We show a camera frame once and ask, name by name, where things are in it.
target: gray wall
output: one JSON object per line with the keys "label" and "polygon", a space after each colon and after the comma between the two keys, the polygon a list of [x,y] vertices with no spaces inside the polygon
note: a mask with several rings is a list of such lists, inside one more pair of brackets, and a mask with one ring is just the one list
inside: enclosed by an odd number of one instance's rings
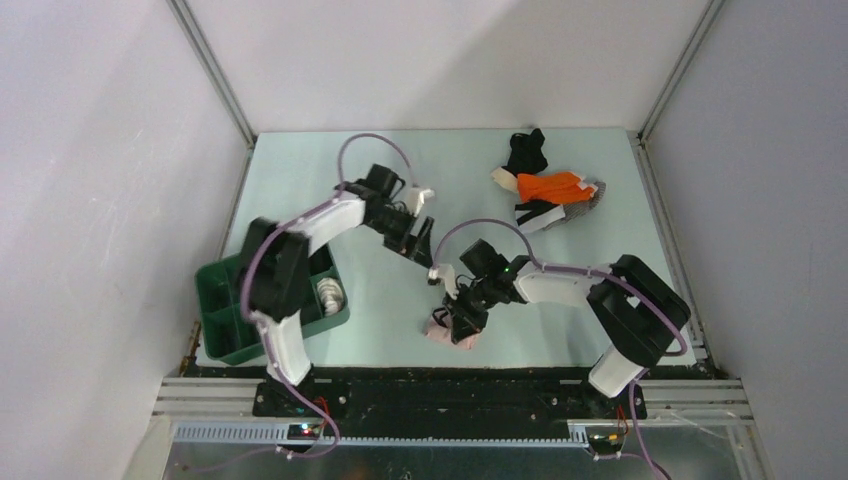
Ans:
{"label": "gray wall", "polygon": [[778,478],[845,478],[848,3],[728,2],[651,139]]}
{"label": "gray wall", "polygon": [[0,42],[0,478],[119,478],[245,147],[163,0],[2,2]]}

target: perforated metal strip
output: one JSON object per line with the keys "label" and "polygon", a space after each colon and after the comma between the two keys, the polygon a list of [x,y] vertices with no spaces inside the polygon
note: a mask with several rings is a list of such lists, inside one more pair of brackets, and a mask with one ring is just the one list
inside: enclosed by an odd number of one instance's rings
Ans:
{"label": "perforated metal strip", "polygon": [[[180,422],[174,434],[175,443],[231,443],[275,445],[311,444],[312,440],[289,440],[289,423]],[[571,427],[570,439],[406,439],[374,437],[342,437],[341,445],[350,446],[421,446],[421,447],[574,447],[586,448],[586,428]],[[323,438],[319,443],[330,443]]]}

